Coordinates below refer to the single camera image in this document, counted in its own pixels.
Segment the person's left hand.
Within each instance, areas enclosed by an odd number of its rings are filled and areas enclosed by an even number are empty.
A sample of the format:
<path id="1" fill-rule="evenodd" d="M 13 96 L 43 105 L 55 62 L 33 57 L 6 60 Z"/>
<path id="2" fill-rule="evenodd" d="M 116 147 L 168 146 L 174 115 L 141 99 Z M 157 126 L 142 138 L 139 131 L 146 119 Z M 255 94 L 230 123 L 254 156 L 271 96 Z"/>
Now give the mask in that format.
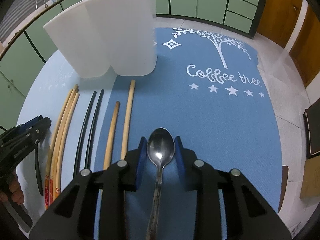
<path id="1" fill-rule="evenodd" d="M 11 192 L 12 201 L 17 203 L 18 205 L 22 205 L 24 203 L 24 194 L 21 189 L 20 182 L 18 181 L 16 169 L 13 170 L 12 176 L 9 178 L 8 185 Z"/>

